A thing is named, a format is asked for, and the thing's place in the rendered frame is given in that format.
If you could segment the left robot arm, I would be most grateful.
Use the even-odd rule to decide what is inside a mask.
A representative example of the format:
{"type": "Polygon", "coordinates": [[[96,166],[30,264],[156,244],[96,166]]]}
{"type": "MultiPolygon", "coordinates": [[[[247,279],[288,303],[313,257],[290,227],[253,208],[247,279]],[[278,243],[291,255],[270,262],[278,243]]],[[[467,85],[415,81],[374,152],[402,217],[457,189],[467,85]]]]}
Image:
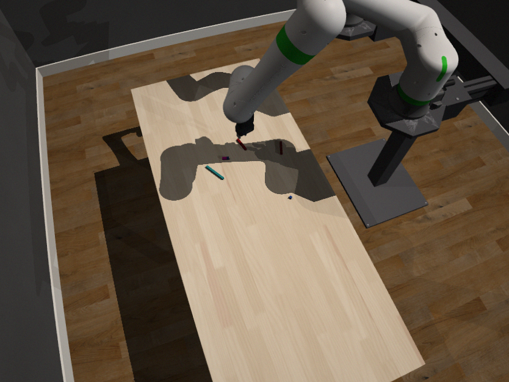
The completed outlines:
{"type": "Polygon", "coordinates": [[[255,66],[234,69],[223,102],[233,123],[244,123],[289,76],[316,56],[343,30],[346,12],[398,38],[407,66],[388,93],[390,108],[416,120],[442,106],[444,87],[458,65],[458,54],[436,12],[410,0],[297,0],[297,9],[255,66]],[[235,89],[236,88],[236,89],[235,89]]]}

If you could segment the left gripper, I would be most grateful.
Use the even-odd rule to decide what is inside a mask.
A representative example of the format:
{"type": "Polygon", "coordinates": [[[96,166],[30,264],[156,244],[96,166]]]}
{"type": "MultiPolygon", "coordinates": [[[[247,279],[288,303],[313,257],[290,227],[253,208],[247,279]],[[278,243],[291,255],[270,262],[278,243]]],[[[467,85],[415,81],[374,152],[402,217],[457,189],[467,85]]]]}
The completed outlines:
{"type": "Polygon", "coordinates": [[[237,132],[237,137],[240,139],[241,136],[246,136],[249,132],[254,130],[254,114],[253,116],[244,123],[236,123],[235,129],[237,132]]]}

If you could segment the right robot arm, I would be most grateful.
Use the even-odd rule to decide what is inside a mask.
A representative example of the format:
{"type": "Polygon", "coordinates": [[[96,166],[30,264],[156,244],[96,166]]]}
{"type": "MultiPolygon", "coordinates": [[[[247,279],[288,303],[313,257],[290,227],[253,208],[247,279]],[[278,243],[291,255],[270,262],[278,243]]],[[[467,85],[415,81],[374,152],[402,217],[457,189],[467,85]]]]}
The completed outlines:
{"type": "Polygon", "coordinates": [[[346,12],[346,21],[344,27],[355,27],[360,25],[362,22],[363,22],[362,18],[346,12]]]}

